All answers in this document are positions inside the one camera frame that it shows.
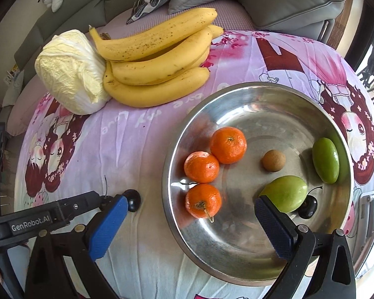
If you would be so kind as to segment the bottom yellow banana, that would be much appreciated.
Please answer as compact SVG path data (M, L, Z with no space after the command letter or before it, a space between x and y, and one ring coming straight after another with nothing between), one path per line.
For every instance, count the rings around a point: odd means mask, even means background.
M118 82L111 64L106 62L103 88L117 102L135 108L154 107L185 97L209 80L207 68L193 68L175 78L152 86L130 86Z

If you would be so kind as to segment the middle yellow banana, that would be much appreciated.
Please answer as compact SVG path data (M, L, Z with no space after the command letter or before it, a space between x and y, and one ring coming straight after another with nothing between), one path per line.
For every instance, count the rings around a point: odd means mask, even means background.
M212 39L213 31L206 26L158 57L138 62L111 62L112 74L118 82L130 86L166 82L200 66L209 55Z

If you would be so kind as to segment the yellow banana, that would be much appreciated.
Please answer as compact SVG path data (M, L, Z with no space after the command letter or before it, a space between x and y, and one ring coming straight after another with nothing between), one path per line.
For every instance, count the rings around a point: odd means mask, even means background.
M111 62L112 74L118 82L130 86L166 82L200 66L209 55L212 39L213 31L206 26L158 57L138 62Z
M185 97L209 80L207 68L193 68L175 78L152 86L130 86L118 82L111 64L106 62L103 88L117 102L135 108L154 107Z

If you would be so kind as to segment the grey sofa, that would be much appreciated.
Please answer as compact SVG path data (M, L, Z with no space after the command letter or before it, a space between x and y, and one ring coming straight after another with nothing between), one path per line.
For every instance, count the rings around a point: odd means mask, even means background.
M54 24L80 11L93 0L64 0L53 13ZM136 0L101 0L104 2L104 22L108 23L122 12L132 13ZM198 7L214 7L218 17L215 24L226 30L264 30L327 42L334 20L343 11L345 0L215 0Z

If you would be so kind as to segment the green jujube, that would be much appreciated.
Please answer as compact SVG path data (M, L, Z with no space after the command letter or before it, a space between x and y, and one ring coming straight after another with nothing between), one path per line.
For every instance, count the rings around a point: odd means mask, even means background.
M312 160L317 175L326 184L338 180L340 162L334 143L329 138L319 138L312 147Z
M307 185L295 175L278 177L268 183L259 196L267 196L282 213L297 210L307 196Z

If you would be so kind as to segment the brown longan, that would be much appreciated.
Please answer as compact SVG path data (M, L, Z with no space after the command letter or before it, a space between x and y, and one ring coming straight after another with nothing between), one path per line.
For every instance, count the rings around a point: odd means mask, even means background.
M261 164L265 170L269 172L277 172L285 166L286 156L283 152L272 149L263 155Z

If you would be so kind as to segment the cartoon print tablecloth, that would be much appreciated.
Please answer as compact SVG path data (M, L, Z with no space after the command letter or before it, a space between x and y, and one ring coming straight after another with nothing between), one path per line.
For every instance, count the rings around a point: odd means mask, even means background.
M264 288L236 286L198 268L167 225L161 178L167 147L180 122L204 98L241 82L294 88L321 105L347 140L353 198L374 192L374 106L355 72L331 47L305 37L227 31L212 44L204 87L171 103L136 109L109 101L73 115L40 94L23 140L15 180L18 210L94 190L140 192L130 215L99 261L123 298L260 298Z

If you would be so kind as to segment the napa cabbage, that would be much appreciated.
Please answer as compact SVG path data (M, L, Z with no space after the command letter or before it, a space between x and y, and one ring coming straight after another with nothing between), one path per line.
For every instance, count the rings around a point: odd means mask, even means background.
M93 114L111 98L102 83L106 62L79 30L53 36L34 68L47 91L76 115Z

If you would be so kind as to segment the round steel plate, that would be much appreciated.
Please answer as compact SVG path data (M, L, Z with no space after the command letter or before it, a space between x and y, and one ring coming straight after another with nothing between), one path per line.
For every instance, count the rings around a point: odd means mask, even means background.
M197 150L209 150L213 133L232 126L243 132L247 151L237 163L223 165L214 186L222 206L211 224L196 219L184 206L193 181L184 161ZM315 170L312 147L329 138L340 162L338 180L324 183ZM276 149L286 156L277 172L261 159ZM162 198L168 226L183 252L198 267L225 282L241 286L272 284L284 268L255 216L254 201L262 188L284 175L300 177L317 198L317 211L305 224L311 231L331 233L345 226L353 197L354 174L347 142L334 120L305 94L287 86L248 82L224 88L201 101L173 137L165 159Z

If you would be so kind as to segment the top spotted banana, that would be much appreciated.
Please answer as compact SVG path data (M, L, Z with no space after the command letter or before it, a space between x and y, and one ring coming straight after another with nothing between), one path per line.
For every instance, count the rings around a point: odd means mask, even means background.
M217 18L214 8L198 7L177 15L148 30L122 39L104 40L94 27L89 34L104 59L130 62L152 55L200 31Z

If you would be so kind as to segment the orange tangerine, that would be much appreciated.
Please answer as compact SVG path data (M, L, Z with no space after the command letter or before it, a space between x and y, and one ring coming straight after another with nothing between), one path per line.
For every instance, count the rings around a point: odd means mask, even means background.
M211 154L222 164L233 164L247 151L247 140L241 130L234 127L223 127L216 130L209 143Z
M208 152L192 152L184 161L184 173L194 182L213 182L219 173L219 161Z
M210 184L197 184L186 193L185 208L196 219L208 219L212 224L221 206L221 194Z

